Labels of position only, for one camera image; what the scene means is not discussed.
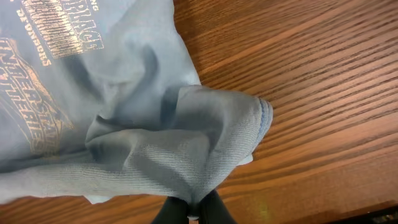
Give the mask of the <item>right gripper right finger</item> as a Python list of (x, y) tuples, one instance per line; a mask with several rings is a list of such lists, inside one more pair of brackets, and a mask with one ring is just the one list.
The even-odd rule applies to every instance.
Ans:
[(216, 190), (199, 203), (199, 224), (237, 224)]

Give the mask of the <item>light blue printed t-shirt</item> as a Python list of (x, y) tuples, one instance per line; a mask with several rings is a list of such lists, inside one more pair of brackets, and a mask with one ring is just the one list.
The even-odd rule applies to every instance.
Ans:
[(163, 195), (197, 205), (270, 128), (200, 83), (172, 1), (1, 2), (1, 202)]

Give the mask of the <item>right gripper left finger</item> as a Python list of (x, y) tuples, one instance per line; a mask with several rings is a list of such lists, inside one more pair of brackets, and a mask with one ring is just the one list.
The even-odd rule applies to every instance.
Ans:
[(152, 224), (188, 224), (188, 204), (184, 200), (168, 197)]

